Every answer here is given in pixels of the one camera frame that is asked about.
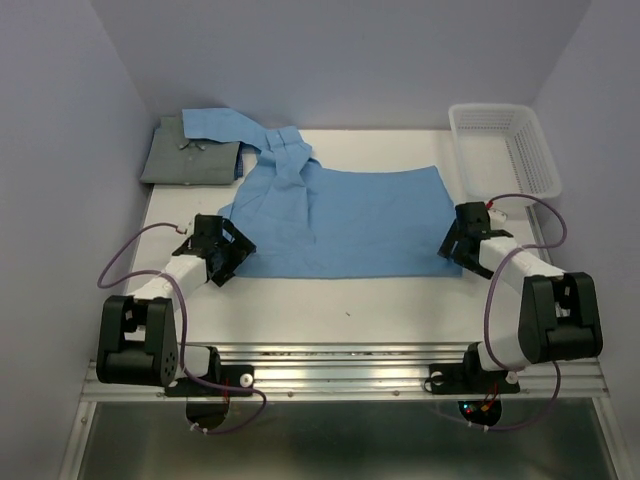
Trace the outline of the blue long sleeve shirt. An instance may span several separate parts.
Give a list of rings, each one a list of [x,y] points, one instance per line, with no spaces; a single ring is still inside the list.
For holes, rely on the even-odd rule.
[[[190,140],[240,142],[257,163],[221,215],[256,246],[239,277],[451,277],[438,250],[454,205],[434,166],[347,172],[321,165],[293,126],[268,129],[229,108],[185,109]]]

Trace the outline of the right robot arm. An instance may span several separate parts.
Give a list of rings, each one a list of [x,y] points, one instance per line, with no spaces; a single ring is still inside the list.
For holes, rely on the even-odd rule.
[[[520,390],[516,374],[536,364],[596,358],[603,349],[596,288],[584,272],[566,272],[534,255],[499,227],[490,202],[456,206],[455,219],[439,249],[441,257],[489,280],[483,338],[471,344],[457,364],[429,367],[435,394],[501,393]],[[499,283],[520,296],[514,326],[490,332]]]

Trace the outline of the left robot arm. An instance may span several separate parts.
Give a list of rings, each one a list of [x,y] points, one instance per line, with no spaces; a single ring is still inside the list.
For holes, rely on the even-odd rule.
[[[98,277],[110,289],[134,277],[150,280],[127,295],[112,295],[102,307],[96,375],[104,384],[168,387],[185,377],[187,298],[207,283],[224,286],[257,250],[231,220],[217,215],[195,216],[182,228],[170,222],[143,227],[125,245],[155,228],[170,228],[185,240],[161,270],[140,270],[123,278]]]

